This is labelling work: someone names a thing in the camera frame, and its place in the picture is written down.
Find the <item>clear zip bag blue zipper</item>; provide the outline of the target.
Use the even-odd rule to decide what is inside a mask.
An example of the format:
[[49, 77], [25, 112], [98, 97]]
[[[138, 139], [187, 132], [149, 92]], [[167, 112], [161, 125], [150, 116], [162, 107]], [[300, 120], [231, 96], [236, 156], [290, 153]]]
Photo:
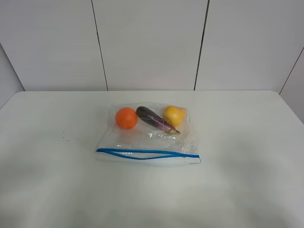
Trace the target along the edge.
[[124, 130], [115, 123], [116, 113], [124, 107], [136, 111], [145, 106], [162, 117], [169, 104], [120, 104], [108, 109], [107, 124], [96, 146], [96, 157], [103, 162], [138, 163], [151, 166], [183, 166], [201, 162], [193, 123], [188, 114], [182, 124], [175, 127], [180, 134], [167, 134], [145, 123], [138, 117], [134, 128]]

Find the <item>orange fruit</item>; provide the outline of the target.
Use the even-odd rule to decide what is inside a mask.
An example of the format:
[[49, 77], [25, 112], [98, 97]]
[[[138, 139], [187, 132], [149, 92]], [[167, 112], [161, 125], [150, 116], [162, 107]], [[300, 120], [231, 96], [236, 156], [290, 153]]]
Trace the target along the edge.
[[121, 108], [115, 115], [116, 125], [124, 130], [132, 129], [138, 121], [137, 113], [130, 107]]

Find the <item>purple eggplant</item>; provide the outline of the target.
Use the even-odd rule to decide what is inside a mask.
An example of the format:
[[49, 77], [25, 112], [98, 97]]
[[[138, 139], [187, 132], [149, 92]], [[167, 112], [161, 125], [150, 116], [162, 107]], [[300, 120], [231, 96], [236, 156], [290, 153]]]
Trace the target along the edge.
[[145, 123], [161, 130], [167, 134], [179, 135], [180, 132], [171, 124], [163, 120], [155, 112], [145, 106], [139, 106], [136, 109], [137, 116]]

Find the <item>yellow pear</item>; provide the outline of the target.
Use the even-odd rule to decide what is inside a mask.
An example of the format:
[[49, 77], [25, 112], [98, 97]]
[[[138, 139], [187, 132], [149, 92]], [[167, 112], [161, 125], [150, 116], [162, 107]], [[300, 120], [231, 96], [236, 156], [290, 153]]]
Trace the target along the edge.
[[162, 117], [167, 123], [169, 123], [173, 127], [178, 127], [182, 124], [186, 115], [187, 111], [185, 108], [167, 106], [163, 111]]

